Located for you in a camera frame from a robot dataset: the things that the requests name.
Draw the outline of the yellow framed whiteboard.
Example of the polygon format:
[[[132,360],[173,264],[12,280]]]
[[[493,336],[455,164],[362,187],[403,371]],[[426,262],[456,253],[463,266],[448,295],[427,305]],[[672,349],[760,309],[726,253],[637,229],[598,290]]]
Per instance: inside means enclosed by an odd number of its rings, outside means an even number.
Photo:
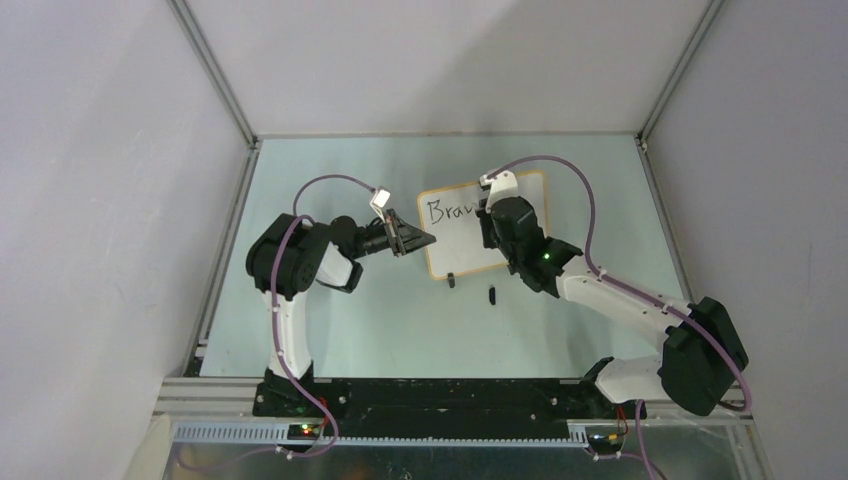
[[[487,196],[475,181],[420,193],[417,198],[421,229],[436,237],[426,247],[430,276],[445,280],[506,264],[502,253],[487,249],[476,216]]]

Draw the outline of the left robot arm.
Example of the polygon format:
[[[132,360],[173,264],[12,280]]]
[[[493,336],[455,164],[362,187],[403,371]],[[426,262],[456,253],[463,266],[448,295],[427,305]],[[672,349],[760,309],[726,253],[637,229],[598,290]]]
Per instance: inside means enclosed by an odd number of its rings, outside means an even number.
[[[310,289],[320,285],[351,293],[364,272],[362,258],[383,251],[402,257],[436,242],[435,235],[409,224],[393,209],[363,225],[349,216],[315,223],[307,215],[283,213],[254,241],[246,272],[270,309],[268,372],[288,380],[277,395],[283,409],[299,417],[316,403],[315,388],[302,380],[314,363],[307,340]]]

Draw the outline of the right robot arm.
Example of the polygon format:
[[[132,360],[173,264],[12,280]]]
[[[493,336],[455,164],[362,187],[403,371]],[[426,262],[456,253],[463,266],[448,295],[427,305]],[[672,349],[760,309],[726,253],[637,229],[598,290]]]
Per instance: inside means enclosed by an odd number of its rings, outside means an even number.
[[[656,352],[647,357],[598,361],[581,392],[585,411],[606,418],[621,404],[670,400],[707,416],[748,365],[747,353],[726,307],[638,293],[594,270],[579,248],[547,236],[533,206],[522,197],[480,202],[483,244],[506,258],[508,269],[535,292],[583,305],[639,334]]]

